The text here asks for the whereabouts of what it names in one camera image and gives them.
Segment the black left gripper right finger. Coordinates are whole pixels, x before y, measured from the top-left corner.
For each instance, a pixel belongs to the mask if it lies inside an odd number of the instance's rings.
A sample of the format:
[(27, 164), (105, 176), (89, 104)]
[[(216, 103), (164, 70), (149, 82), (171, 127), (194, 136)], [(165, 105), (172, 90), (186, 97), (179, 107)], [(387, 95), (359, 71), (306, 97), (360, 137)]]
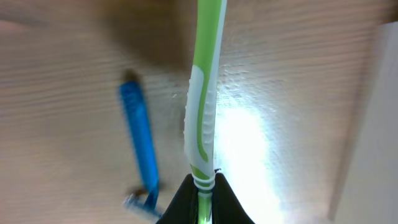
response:
[(254, 224), (220, 172), (215, 175), (212, 204), (213, 224)]

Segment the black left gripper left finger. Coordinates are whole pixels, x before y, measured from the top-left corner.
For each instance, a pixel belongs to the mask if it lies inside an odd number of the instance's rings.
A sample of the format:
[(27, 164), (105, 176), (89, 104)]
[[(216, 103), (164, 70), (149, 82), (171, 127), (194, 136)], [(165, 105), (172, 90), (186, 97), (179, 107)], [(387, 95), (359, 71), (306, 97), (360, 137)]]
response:
[(198, 189), (191, 174), (186, 175), (171, 203), (156, 224), (194, 224), (198, 222)]

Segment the blue disposable razor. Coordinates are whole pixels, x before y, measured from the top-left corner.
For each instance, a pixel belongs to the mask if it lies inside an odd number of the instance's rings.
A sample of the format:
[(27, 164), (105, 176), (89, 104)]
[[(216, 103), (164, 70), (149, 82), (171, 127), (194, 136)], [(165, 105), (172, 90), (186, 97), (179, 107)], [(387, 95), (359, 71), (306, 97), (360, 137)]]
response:
[(157, 209), (160, 177), (144, 95), (135, 81), (120, 85), (119, 95), (142, 183), (125, 199), (124, 205), (157, 221), (162, 216)]

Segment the green white toothbrush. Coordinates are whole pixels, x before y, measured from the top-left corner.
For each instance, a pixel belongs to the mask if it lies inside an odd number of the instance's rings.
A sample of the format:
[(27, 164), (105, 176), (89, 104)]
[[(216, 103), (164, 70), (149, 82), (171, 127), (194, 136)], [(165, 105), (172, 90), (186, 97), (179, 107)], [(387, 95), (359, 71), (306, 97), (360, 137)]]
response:
[(198, 223), (212, 223), (218, 69), (227, 0), (197, 1), (197, 31), (184, 118), (184, 151), (197, 188)]

